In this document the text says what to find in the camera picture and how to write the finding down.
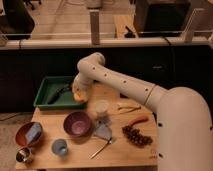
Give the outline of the cream white gripper body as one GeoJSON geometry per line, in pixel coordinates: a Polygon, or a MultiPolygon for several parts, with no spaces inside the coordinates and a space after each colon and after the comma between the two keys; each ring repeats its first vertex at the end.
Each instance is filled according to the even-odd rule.
{"type": "Polygon", "coordinates": [[[72,84],[72,92],[81,94],[84,99],[89,98],[90,79],[78,73],[72,84]]]}

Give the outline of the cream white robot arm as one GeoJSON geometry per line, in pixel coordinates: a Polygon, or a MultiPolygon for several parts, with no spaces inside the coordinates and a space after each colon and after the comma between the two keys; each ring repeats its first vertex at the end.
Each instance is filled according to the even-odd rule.
{"type": "Polygon", "coordinates": [[[213,171],[213,119],[206,100],[187,87],[165,89],[105,67],[95,52],[79,60],[72,92],[83,100],[94,81],[115,88],[157,115],[158,171],[213,171]]]}

